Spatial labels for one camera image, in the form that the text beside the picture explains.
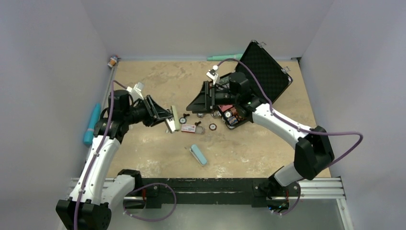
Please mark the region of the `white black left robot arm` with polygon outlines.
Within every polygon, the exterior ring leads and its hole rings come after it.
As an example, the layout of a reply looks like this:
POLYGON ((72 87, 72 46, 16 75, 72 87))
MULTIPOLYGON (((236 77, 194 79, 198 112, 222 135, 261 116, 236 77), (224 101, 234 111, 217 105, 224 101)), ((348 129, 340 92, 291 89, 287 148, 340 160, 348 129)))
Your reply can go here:
POLYGON ((173 121, 172 109, 164 109, 150 95, 133 99, 127 90, 111 91, 105 117, 100 115, 93 132, 92 146, 74 189, 59 200, 56 212, 68 230, 106 230, 113 211, 129 194, 137 196, 143 183, 137 170, 121 170, 112 185, 105 188, 107 172, 130 125, 153 127, 173 121))

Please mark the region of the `beige green stapler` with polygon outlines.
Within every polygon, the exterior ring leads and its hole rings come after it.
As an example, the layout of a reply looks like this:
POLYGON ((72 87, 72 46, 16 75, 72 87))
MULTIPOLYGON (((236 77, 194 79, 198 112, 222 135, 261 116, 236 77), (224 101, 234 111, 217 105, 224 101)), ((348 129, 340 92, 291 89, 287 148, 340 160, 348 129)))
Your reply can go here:
POLYGON ((168 131, 170 133, 180 131, 180 122, 179 122, 179 116, 178 116, 176 106, 172 105, 170 107, 169 111, 171 112, 172 117, 167 118, 165 120, 165 124, 166 124, 166 126, 168 128, 168 131))

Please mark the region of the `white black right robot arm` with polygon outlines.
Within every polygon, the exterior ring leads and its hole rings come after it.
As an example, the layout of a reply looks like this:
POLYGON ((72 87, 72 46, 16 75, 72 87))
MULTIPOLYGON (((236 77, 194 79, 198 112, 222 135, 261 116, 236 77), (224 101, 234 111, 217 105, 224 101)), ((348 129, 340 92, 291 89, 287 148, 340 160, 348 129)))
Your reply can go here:
POLYGON ((202 89, 186 110, 207 114, 218 106, 229 104, 250 122, 270 130, 294 149, 293 162, 281 167, 259 185, 259 190, 268 197, 282 194, 290 184, 299 180, 314 179, 334 160, 327 132, 322 127, 302 126, 272 109, 270 103, 254 94, 244 73, 230 74, 227 90, 204 81, 202 89))

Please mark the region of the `light blue stapler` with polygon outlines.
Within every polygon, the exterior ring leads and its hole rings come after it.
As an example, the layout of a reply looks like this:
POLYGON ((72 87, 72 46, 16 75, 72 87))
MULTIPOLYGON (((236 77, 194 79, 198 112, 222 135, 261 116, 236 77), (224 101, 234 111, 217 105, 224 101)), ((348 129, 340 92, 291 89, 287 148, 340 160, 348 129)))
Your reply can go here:
POLYGON ((190 152, 191 154, 194 156, 194 158, 202 165, 206 165, 207 164, 207 159, 204 156, 204 154, 202 153, 202 151, 200 150, 200 148, 193 144, 190 147, 190 152))

